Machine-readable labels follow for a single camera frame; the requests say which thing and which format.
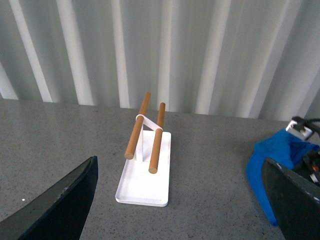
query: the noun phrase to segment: white stand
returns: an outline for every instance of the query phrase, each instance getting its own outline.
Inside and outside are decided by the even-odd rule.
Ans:
[[[165,207],[169,196],[171,133],[162,133],[158,170],[156,174],[149,173],[154,131],[161,127],[143,117],[143,124],[153,131],[143,130],[142,125],[134,157],[125,161],[115,199],[123,204]]]

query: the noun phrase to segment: corrugated metal wall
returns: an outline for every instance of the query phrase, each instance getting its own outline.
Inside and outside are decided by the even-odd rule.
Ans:
[[[3,0],[4,99],[320,117],[320,1]]]

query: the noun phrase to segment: speckled gray surface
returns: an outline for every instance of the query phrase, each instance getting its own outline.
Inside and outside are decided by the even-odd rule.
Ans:
[[[286,122],[167,112],[169,202],[150,207],[115,200],[137,113],[0,99],[0,221],[96,155],[99,179],[81,240],[284,239],[260,208],[245,168],[254,143]],[[147,115],[157,119],[155,111]]]

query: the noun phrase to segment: white plastic base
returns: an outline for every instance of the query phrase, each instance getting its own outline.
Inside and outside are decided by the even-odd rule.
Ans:
[[[162,133],[158,171],[151,174],[149,163],[154,138],[154,131],[144,130],[142,159],[139,156],[141,146],[137,146],[134,158],[126,160],[115,194],[117,202],[154,207],[165,207],[168,204],[171,133]]]

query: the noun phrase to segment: blue cloth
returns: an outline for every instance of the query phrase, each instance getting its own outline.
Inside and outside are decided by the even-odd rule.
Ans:
[[[292,170],[300,163],[303,155],[318,148],[318,145],[302,141],[285,129],[281,129],[272,137],[254,145],[254,153],[247,164],[246,174],[256,198],[272,225],[277,226],[278,222],[262,182],[261,169],[265,159],[271,158]]]

